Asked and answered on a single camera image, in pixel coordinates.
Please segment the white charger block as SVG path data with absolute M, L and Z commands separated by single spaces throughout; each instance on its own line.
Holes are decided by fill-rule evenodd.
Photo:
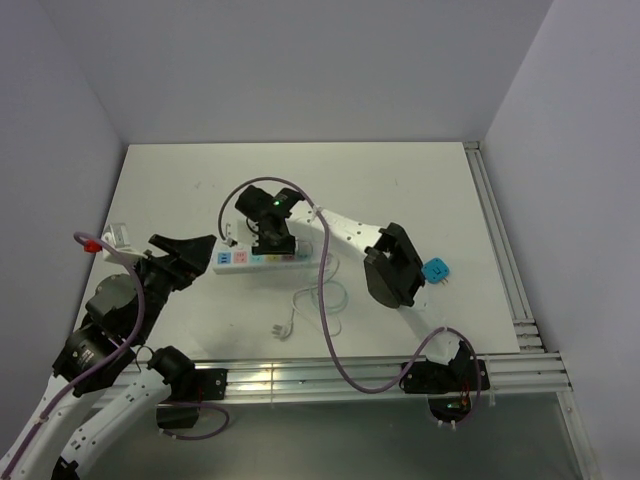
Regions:
M 313 244 L 308 241 L 299 241 L 296 246 L 296 257 L 307 259 L 313 255 Z

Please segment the white colourful power strip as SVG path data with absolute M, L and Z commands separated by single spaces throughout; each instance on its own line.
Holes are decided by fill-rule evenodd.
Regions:
M 313 255 L 299 259 L 293 255 L 254 255 L 250 247 L 238 245 L 230 248 L 226 245 L 215 247 L 211 261 L 211 270 L 218 275 L 244 274 L 275 270 L 314 268 L 319 263 L 319 254 L 313 249 Z

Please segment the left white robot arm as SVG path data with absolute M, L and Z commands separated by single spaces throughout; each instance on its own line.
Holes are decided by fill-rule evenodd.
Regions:
M 77 479 L 110 433 L 137 413 L 167 401 L 190 406 L 198 387 L 194 362 L 177 348 L 157 349 L 126 391 L 93 418 L 87 415 L 136 358 L 169 296 L 206 272 L 216 238 L 153 235 L 162 250 L 126 252 L 106 239 L 74 235 L 87 253 L 103 253 L 125 273 L 105 278 L 87 302 L 80 328 L 65 341 L 46 390 L 29 422 L 1 459 L 4 479 Z

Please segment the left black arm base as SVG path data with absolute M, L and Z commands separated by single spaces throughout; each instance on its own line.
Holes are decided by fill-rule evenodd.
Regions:
M 196 368 L 181 381 L 178 390 L 168 397 L 169 403 L 195 403 L 195 406 L 158 406 L 157 425 L 170 431 L 194 427 L 202 416 L 203 408 L 199 407 L 200 403 L 224 399 L 227 375 L 228 370 L 223 368 Z

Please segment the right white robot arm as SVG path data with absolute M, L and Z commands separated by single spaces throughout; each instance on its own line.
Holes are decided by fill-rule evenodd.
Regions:
M 363 224 L 321 208 L 299 187 L 287 181 L 275 196 L 251 181 L 240 185 L 235 208 L 256 226 L 255 254 L 289 255 L 302 231 L 323 234 L 316 285 L 308 290 L 316 297 L 323 335 L 330 356 L 337 360 L 332 332 L 327 321 L 325 278 L 333 243 L 363 263 L 369 295 L 380 305 L 395 310 L 411 326 L 425 326 L 425 312 L 415 306 L 415 297 L 427 283 L 423 262 L 408 234 L 391 222 L 386 227 Z

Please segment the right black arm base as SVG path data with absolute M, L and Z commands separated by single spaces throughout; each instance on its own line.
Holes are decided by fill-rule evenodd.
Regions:
M 485 362 L 480 361 L 479 367 L 480 375 L 477 375 L 475 363 L 469 359 L 452 360 L 448 365 L 418 361 L 399 385 L 406 394 L 443 395 L 443 398 L 428 401 L 431 414 L 442 422 L 458 422 L 471 412 L 471 397 L 478 390 L 490 388 Z

